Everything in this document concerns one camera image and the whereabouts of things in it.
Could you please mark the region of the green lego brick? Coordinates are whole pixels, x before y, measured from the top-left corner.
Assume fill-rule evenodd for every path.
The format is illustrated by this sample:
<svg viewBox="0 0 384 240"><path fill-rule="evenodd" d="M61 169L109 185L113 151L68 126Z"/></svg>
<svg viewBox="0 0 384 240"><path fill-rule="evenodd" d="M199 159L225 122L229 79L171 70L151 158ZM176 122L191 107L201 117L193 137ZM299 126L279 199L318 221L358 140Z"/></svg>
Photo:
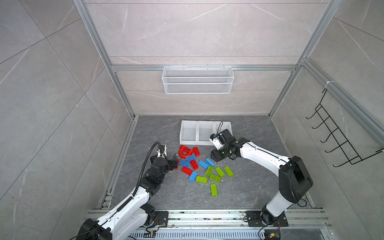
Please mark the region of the green lego brick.
<svg viewBox="0 0 384 240"><path fill-rule="evenodd" d="M214 182L216 182L216 183L220 183L221 180L222 180L222 178L221 178L220 176L211 174L211 175L210 175L210 180L211 180L211 181L214 181Z"/></svg>
<svg viewBox="0 0 384 240"><path fill-rule="evenodd" d="M218 196L218 190L217 190L217 185L216 184L211 184L211 194L213 197Z"/></svg>
<svg viewBox="0 0 384 240"><path fill-rule="evenodd" d="M224 169L225 169L225 172L227 173L227 175L229 177L233 177L235 175L234 172L232 171L232 169L229 166L225 167Z"/></svg>
<svg viewBox="0 0 384 240"><path fill-rule="evenodd" d="M197 181L198 183L206 184L206 183L208 182L208 178L206 178L206 177L201 177L201 176L197 176L197 177L196 177L196 181Z"/></svg>
<svg viewBox="0 0 384 240"><path fill-rule="evenodd" d="M207 169L206 169L206 172L205 172L205 175L207 177L210 177L212 172L213 172L214 168L212 166L208 166Z"/></svg>
<svg viewBox="0 0 384 240"><path fill-rule="evenodd" d="M224 171L220 168L220 167L216 167L215 168L215 171L217 172L217 174L222 178L223 176L225 176L226 174L224 173Z"/></svg>

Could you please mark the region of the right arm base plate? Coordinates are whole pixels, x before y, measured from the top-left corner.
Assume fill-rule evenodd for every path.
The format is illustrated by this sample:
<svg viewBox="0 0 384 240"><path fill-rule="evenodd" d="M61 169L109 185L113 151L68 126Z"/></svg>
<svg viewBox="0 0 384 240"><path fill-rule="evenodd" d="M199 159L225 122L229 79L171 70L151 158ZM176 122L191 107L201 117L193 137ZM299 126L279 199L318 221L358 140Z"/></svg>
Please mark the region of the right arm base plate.
<svg viewBox="0 0 384 240"><path fill-rule="evenodd" d="M285 213L282 213L278 217L274 217L263 211L246 211L246 215L243 217L243 221L248 223L249 227L289 226Z"/></svg>

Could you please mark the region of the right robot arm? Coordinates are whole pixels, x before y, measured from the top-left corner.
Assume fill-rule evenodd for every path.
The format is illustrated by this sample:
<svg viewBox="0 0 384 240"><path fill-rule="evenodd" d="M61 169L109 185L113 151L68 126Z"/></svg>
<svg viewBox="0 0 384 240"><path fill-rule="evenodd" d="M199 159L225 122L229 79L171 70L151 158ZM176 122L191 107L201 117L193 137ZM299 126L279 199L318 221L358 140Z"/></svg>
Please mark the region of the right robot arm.
<svg viewBox="0 0 384 240"><path fill-rule="evenodd" d="M253 142L234 137L225 140L212 135L210 142L215 146L211 158L219 162L225 158L248 159L271 171L279 178L279 190L263 207L260 218L264 225L272 225L291 205L298 204L302 197L314 185L304 161L293 156L281 156L265 150Z"/></svg>

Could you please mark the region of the green lego brick bottom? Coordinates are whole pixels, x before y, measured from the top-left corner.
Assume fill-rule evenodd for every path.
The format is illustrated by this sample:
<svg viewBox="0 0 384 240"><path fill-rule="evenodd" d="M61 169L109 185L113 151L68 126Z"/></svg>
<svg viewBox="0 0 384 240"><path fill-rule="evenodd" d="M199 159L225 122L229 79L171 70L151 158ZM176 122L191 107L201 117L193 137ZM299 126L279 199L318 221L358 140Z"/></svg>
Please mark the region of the green lego brick bottom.
<svg viewBox="0 0 384 240"><path fill-rule="evenodd" d="M218 196L218 190L217 190L217 185L216 184L211 184L211 194L213 197Z"/></svg>

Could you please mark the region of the blue lego brick small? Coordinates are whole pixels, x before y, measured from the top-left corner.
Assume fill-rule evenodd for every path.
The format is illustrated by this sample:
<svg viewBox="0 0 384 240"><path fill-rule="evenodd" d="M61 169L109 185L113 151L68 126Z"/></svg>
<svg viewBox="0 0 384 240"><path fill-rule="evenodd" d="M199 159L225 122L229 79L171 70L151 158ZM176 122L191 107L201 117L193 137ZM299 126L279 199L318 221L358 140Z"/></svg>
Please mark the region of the blue lego brick small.
<svg viewBox="0 0 384 240"><path fill-rule="evenodd" d="M215 163L211 159L209 159L209 158L206 158L206 162L207 162L207 164L209 164L212 167L215 166Z"/></svg>

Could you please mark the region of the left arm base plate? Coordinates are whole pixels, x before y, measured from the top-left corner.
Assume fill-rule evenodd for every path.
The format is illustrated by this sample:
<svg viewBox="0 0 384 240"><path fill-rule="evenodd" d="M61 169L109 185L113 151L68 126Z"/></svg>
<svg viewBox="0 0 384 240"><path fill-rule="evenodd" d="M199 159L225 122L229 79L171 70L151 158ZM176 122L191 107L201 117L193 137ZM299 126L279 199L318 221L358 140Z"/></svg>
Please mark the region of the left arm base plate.
<svg viewBox="0 0 384 240"><path fill-rule="evenodd" d="M169 211L155 211L148 214L144 227L167 227L169 220Z"/></svg>

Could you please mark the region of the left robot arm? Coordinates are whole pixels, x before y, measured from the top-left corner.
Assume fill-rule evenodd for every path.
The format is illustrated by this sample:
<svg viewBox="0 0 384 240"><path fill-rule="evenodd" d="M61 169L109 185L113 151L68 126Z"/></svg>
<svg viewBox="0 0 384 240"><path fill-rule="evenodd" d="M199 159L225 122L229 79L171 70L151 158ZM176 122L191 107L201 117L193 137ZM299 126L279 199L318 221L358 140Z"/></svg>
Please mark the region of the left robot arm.
<svg viewBox="0 0 384 240"><path fill-rule="evenodd" d="M155 219L149 200L159 191L166 174L177 166L168 160L165 145L155 142L146 155L135 188L112 210L97 220L87 219L73 240L125 240L141 226Z"/></svg>

